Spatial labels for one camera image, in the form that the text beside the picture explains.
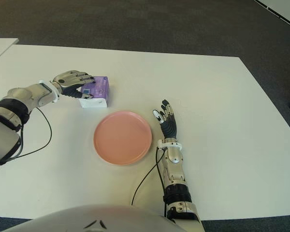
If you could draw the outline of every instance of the black cable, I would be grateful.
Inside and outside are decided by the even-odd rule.
[[[158,165],[158,162],[157,162],[157,158],[158,158],[158,150],[156,151],[156,167],[157,167],[157,171],[158,171],[158,174],[159,174],[159,177],[160,177],[160,181],[161,181],[161,185],[162,185],[162,189],[163,189],[163,194],[165,195],[164,183],[163,183],[163,180],[162,180],[162,177],[161,177],[161,173],[160,173],[159,165]],[[166,203],[164,203],[164,216],[166,217]]]
[[[16,156],[9,158],[7,162],[16,159],[20,155],[20,153],[23,151],[23,148],[24,148],[24,125],[22,125],[20,128],[20,150]]]
[[[159,169],[159,165],[158,165],[158,149],[156,151],[156,167],[157,167],[157,170],[158,170],[158,174],[159,174],[161,185],[162,185],[162,190],[163,190],[163,193],[164,193],[165,192],[164,183],[163,183],[163,180],[162,180],[162,177],[161,177],[161,173],[160,173],[160,169]]]
[[[20,157],[23,157],[23,156],[27,156],[27,155],[30,155],[30,154],[32,154],[32,153],[34,153],[34,152],[37,152],[37,151],[39,151],[39,150],[42,150],[44,147],[46,147],[47,145],[49,145],[50,141],[52,140],[52,135],[53,135],[52,127],[51,127],[51,125],[50,125],[50,123],[49,123],[47,117],[46,117],[45,114],[42,112],[42,110],[40,110],[39,108],[36,108],[36,109],[39,110],[39,111],[41,112],[41,114],[44,116],[45,120],[47,121],[47,124],[48,124],[48,126],[49,126],[49,130],[50,130],[50,137],[49,137],[49,140],[48,140],[47,144],[45,144],[45,145],[42,146],[41,148],[36,149],[36,150],[34,150],[34,151],[31,151],[31,152],[29,152],[29,153],[26,153],[26,154],[24,154],[24,155],[21,155],[21,156],[15,157],[14,159],[17,159],[17,158],[20,158]]]
[[[135,192],[134,192],[134,195],[133,195],[133,198],[132,198],[132,202],[131,202],[131,205],[133,205],[133,202],[134,202],[134,198],[135,198],[135,195],[136,195],[136,192],[137,190],[139,189],[139,187],[141,186],[141,184],[144,182],[144,180],[146,179],[146,177],[150,174],[150,172],[158,165],[158,163],[162,160],[163,156],[164,156],[164,151],[163,151],[163,154],[161,155],[160,159],[157,161],[157,155],[158,155],[158,148],[156,150],[156,164],[149,170],[149,172],[145,175],[145,177],[142,179],[141,183],[139,184],[139,186],[136,188]]]

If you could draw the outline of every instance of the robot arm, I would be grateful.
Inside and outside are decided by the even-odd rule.
[[[158,149],[164,150],[163,163],[163,200],[167,204],[167,218],[175,220],[189,227],[198,228],[197,231],[204,231],[202,223],[198,217],[195,204],[192,203],[183,170],[183,155],[180,150],[182,146],[177,142],[177,127],[170,104],[164,100],[162,102],[163,111],[153,111],[154,116],[160,123],[164,135],[164,141],[158,141]]]
[[[56,102],[59,94],[75,98],[92,98],[76,89],[94,82],[94,77],[85,72],[67,71],[56,76],[51,82],[40,81],[25,88],[13,88],[0,100],[0,165],[18,150],[21,140],[18,131],[29,120],[36,107]]]

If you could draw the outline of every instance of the robot finger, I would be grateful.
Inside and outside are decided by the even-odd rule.
[[[166,121],[166,117],[163,111],[160,111],[160,114],[162,115],[163,119]]]
[[[167,105],[169,105],[169,102],[168,102],[167,100],[164,99],[164,100],[162,101],[162,104],[163,104],[164,106],[167,106]]]
[[[75,76],[84,76],[84,75],[88,75],[86,72],[76,72],[73,73]]]
[[[68,75],[71,75],[73,73],[79,73],[79,71],[77,71],[77,70],[70,70],[70,71],[66,71],[66,72],[64,72],[64,73],[62,73],[60,75],[62,75],[62,76],[68,76]]]
[[[158,122],[161,124],[164,122],[164,118],[162,117],[162,115],[158,112],[158,110],[153,110],[153,115],[156,117],[156,119],[158,120]]]
[[[91,98],[93,98],[93,95],[92,94],[83,93],[81,98],[83,98],[83,99],[91,99]]]
[[[166,117],[170,115],[170,112],[168,111],[168,109],[164,105],[161,105],[161,108],[164,110]]]
[[[95,78],[93,76],[90,76],[90,75],[85,75],[85,76],[82,76],[81,78],[82,79],[80,79],[80,80],[85,81],[86,84],[88,84],[88,83],[95,83],[96,82],[95,81]]]
[[[174,111],[173,111],[173,109],[172,109],[172,107],[171,107],[170,104],[168,104],[168,105],[166,106],[166,108],[167,108],[168,111],[170,112],[170,115],[173,115],[173,114],[174,114]]]

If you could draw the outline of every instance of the gray carpet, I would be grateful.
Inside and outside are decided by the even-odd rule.
[[[290,126],[290,25],[253,0],[0,0],[0,37],[17,37],[20,44],[240,57]],[[204,225],[207,232],[286,232],[290,217]]]

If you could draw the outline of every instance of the robotic hand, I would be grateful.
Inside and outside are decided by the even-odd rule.
[[[93,98],[93,95],[81,93],[76,89],[88,84],[94,83],[94,77],[85,72],[76,70],[64,72],[53,79],[52,84],[56,87],[59,93],[74,97],[74,98]]]
[[[17,132],[29,120],[34,108],[56,102],[59,94],[93,98],[77,91],[77,88],[94,82],[93,76],[73,70],[56,76],[51,82],[40,81],[29,87],[10,89],[7,96],[0,100],[0,165],[5,164],[20,147],[21,139]]]
[[[167,204],[167,218],[176,223],[190,221],[197,231],[204,231],[198,217],[196,206],[192,203],[188,185],[183,170],[182,145],[177,142],[177,127],[174,112],[167,100],[162,101],[163,111],[153,110],[153,115],[160,123],[164,140],[158,141],[158,149],[164,150],[163,163],[163,200]]]

